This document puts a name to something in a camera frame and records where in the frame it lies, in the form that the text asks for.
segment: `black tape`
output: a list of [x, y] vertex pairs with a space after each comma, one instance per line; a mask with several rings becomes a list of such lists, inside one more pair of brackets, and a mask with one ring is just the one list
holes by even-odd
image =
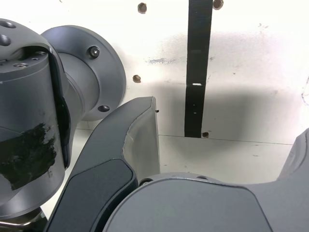
[[185, 137], [201, 137], [211, 35], [212, 0], [189, 0]]

